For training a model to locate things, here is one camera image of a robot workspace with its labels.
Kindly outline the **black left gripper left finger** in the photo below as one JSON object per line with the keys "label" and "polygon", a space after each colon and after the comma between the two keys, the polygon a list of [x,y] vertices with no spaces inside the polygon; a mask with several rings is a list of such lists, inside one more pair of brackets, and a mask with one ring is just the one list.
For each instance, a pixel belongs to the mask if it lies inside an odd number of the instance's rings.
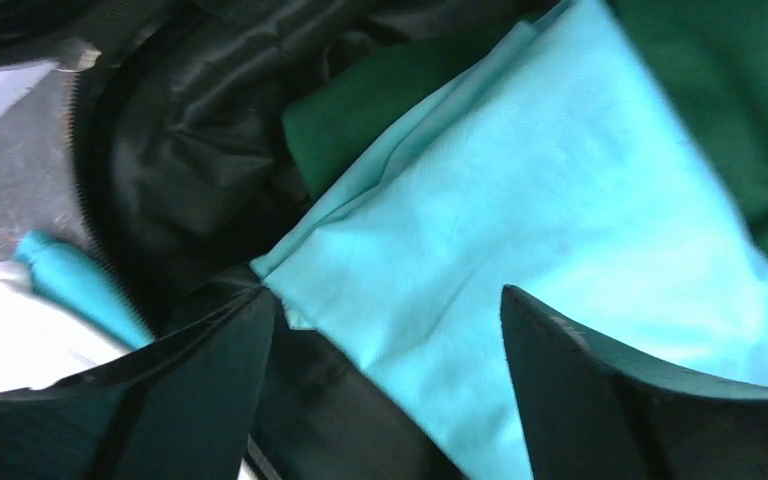
{"label": "black left gripper left finger", "polygon": [[274,325],[262,288],[43,390],[0,393],[0,479],[234,479]]}

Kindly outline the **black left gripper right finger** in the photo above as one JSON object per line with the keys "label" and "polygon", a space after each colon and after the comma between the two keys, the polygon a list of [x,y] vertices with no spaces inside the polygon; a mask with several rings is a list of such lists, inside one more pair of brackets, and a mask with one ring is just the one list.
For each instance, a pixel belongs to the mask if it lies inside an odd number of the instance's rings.
{"label": "black left gripper right finger", "polygon": [[522,289],[503,341],[537,479],[768,479],[768,387],[653,357]]}

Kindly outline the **turquoise shorts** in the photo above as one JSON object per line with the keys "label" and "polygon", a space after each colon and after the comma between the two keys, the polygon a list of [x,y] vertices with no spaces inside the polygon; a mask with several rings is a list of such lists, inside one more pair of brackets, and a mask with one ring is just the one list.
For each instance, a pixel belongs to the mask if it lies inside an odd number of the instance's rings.
{"label": "turquoise shorts", "polygon": [[154,341],[130,299],[97,262],[82,250],[45,232],[28,232],[13,258],[30,267],[34,291],[79,314],[136,350]]}

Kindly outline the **white garment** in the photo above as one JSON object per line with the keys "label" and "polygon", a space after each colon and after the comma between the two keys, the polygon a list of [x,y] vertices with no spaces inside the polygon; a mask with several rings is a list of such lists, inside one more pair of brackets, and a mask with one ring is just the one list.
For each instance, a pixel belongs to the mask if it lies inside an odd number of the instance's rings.
{"label": "white garment", "polygon": [[0,393],[41,390],[130,352],[89,321],[33,293],[25,264],[0,262]]}

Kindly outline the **light mint garment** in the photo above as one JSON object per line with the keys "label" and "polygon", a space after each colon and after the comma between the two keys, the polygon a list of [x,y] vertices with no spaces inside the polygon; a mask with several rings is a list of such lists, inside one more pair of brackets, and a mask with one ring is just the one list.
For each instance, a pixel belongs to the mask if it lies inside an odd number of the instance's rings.
{"label": "light mint garment", "polygon": [[516,285],[660,359],[768,386],[768,260],[608,7],[517,23],[393,123],[253,270],[469,477],[532,475]]}

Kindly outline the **dark green shirt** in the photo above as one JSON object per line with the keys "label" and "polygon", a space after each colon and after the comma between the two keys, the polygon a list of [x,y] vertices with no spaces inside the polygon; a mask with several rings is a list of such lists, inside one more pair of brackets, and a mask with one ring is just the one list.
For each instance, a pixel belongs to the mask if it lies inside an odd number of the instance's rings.
{"label": "dark green shirt", "polygon": [[[768,1],[614,1],[611,10],[734,195],[768,256]],[[325,83],[281,116],[312,197],[399,116],[475,64],[512,18],[326,54]]]}

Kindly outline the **black suitcase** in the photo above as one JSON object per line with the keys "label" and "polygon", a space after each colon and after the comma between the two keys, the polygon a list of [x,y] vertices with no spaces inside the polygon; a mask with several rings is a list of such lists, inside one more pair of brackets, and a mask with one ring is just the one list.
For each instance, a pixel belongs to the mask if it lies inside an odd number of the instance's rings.
{"label": "black suitcase", "polygon": [[[77,39],[99,50],[98,62],[75,77],[65,111],[79,205],[96,255],[159,341],[238,294],[268,291],[248,262],[312,203],[281,116],[325,83],[327,53],[379,48],[394,34],[427,39],[545,7],[0,1],[0,65]],[[242,463],[264,462],[278,479],[461,477],[328,340],[291,331],[274,299]]]}

